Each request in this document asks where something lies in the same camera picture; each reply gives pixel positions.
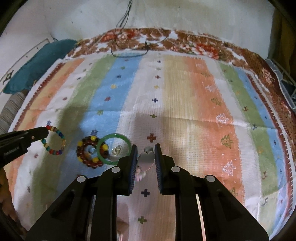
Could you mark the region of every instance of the bangle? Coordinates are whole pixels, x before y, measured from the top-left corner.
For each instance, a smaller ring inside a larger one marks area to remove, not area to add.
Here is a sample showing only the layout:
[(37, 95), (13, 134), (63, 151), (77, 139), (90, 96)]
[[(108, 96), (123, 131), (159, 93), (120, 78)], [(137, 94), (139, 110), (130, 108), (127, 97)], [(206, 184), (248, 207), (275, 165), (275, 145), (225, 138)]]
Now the bangle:
[(62, 155), (63, 154), (63, 151), (64, 151), (64, 148), (65, 148), (65, 145), (66, 145), (66, 139), (65, 139), (65, 136), (63, 135), (63, 133), (61, 131), (59, 131), (56, 127), (53, 127), (53, 126), (49, 126), (47, 125), (46, 126), (46, 129), (48, 129), (49, 131), (52, 131), (52, 132), (55, 132), (59, 135), (59, 137), (61, 137), (61, 139), (63, 140), (62, 141), (62, 147), (60, 150), (53, 150), (50, 148), (50, 146), (48, 145), (48, 143), (46, 143), (46, 140), (43, 138), (41, 140), (43, 146), (45, 147), (45, 149), (52, 155)]
[(108, 165), (113, 165), (113, 166), (116, 166), (118, 161), (108, 161), (106, 160), (104, 157), (102, 157), (102, 155), (100, 154), (100, 150), (98, 149), (99, 146), (101, 146), (101, 144), (103, 144), (106, 140), (110, 139), (110, 138), (119, 138), (119, 139), (122, 139), (124, 140), (127, 144), (128, 144), (128, 155), (130, 154), (131, 152), (131, 142), (130, 140), (122, 135), (122, 134), (118, 134), (118, 133), (113, 133), (113, 134), (109, 134), (109, 135), (106, 135), (104, 137), (102, 137), (99, 141), (98, 141), (98, 145), (96, 147), (96, 151), (97, 151), (97, 154), (98, 154), (98, 158), (105, 164), (108, 164)]
[[(76, 149), (77, 159), (80, 162), (86, 164), (88, 167), (92, 167), (94, 169), (97, 167), (101, 167), (103, 163), (99, 160), (98, 157), (94, 157), (89, 160), (88, 157), (90, 157), (90, 154), (85, 151), (85, 148), (89, 145), (93, 146), (94, 148), (97, 148), (99, 140), (100, 138), (96, 136), (85, 137), (78, 142), (77, 149)], [(102, 143), (98, 147), (99, 147), (99, 152), (102, 156), (104, 157), (109, 156), (109, 151), (108, 151), (109, 147), (107, 144)]]

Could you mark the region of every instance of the green jade bangle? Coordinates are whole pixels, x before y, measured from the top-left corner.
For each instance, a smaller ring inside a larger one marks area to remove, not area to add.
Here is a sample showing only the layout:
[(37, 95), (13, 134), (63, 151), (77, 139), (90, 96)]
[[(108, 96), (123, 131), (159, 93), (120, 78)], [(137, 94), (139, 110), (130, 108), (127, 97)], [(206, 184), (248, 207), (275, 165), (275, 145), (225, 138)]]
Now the green jade bangle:
[(104, 157), (102, 157), (102, 155), (100, 154), (100, 146), (103, 144), (103, 142), (105, 142), (106, 140), (108, 140), (110, 138), (119, 138), (119, 139), (124, 140), (128, 144), (128, 155), (131, 153), (131, 142), (129, 141), (129, 139), (126, 136), (124, 136), (122, 134), (118, 134), (118, 133), (106, 135), (99, 140), (99, 142), (96, 146), (96, 152), (98, 154), (98, 158), (105, 164), (116, 166), (118, 161), (108, 161)]

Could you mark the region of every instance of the red and yellow bead bracelet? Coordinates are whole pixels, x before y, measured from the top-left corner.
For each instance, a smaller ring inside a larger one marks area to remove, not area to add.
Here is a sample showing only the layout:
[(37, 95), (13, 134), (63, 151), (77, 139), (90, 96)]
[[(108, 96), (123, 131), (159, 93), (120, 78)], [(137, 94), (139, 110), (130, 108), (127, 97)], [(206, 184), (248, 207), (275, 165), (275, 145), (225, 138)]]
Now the red and yellow bead bracelet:
[[(90, 157), (90, 154), (85, 151), (85, 148), (89, 145), (96, 149), (99, 140), (100, 140), (100, 138), (98, 138), (96, 136), (88, 136), (88, 137), (83, 138), (77, 144), (77, 149), (76, 149), (77, 159), (80, 162), (86, 164), (88, 167), (97, 168), (97, 167), (101, 167), (103, 165), (103, 162), (100, 161), (98, 157), (94, 157), (91, 160), (89, 160), (88, 157)], [(108, 157), (109, 147), (106, 143), (103, 143), (100, 146), (100, 154), (102, 156), (104, 156), (105, 158)]]

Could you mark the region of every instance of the colorful bead bracelet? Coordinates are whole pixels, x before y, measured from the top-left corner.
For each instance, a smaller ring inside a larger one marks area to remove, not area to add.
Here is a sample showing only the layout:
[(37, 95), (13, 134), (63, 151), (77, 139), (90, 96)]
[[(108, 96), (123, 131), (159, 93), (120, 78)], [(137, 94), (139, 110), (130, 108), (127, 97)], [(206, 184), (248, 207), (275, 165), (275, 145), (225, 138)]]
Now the colorful bead bracelet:
[(43, 146), (45, 147), (45, 149), (52, 155), (62, 155), (63, 154), (63, 151), (64, 151), (64, 148), (66, 146), (66, 139), (65, 139), (65, 136), (63, 135), (63, 133), (61, 131), (59, 131), (56, 127), (53, 127), (53, 126), (49, 126), (47, 125), (46, 128), (49, 130), (49, 131), (52, 131), (52, 132), (55, 132), (59, 135), (59, 137), (61, 137), (61, 139), (63, 140), (62, 141), (62, 147), (60, 150), (53, 150), (50, 148), (50, 146), (46, 143), (46, 140), (45, 139), (42, 139), (41, 142), (43, 144)]

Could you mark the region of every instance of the bead bracelet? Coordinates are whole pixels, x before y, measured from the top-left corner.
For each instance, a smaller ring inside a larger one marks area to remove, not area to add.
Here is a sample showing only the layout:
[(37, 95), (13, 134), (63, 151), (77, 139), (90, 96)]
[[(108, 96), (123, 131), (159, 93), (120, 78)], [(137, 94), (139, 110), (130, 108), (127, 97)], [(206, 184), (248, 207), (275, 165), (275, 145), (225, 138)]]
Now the bead bracelet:
[(103, 162), (101, 162), (98, 159), (98, 157), (94, 157), (91, 160), (89, 160), (90, 154), (87, 151), (85, 151), (85, 149), (88, 146), (92, 146), (95, 149), (99, 149), (100, 154), (105, 158), (109, 156), (109, 147), (107, 144), (102, 143), (100, 146), (97, 147), (99, 140), (100, 138), (96, 136), (85, 137), (78, 142), (76, 149), (77, 159), (80, 162), (86, 164), (88, 167), (92, 167), (94, 169), (97, 167), (101, 167), (103, 165)]
[(65, 136), (63, 135), (63, 133), (61, 131), (59, 131), (56, 127), (53, 127), (53, 126), (49, 126), (47, 125), (46, 128), (49, 130), (49, 131), (52, 131), (52, 132), (55, 132), (59, 135), (59, 137), (61, 137), (61, 139), (63, 140), (62, 141), (62, 147), (60, 150), (53, 150), (50, 148), (50, 146), (46, 143), (46, 140), (43, 138), (41, 140), (43, 146), (45, 147), (45, 149), (52, 155), (62, 155), (63, 154), (63, 151), (64, 151), (64, 148), (66, 146), (66, 139), (65, 139)]

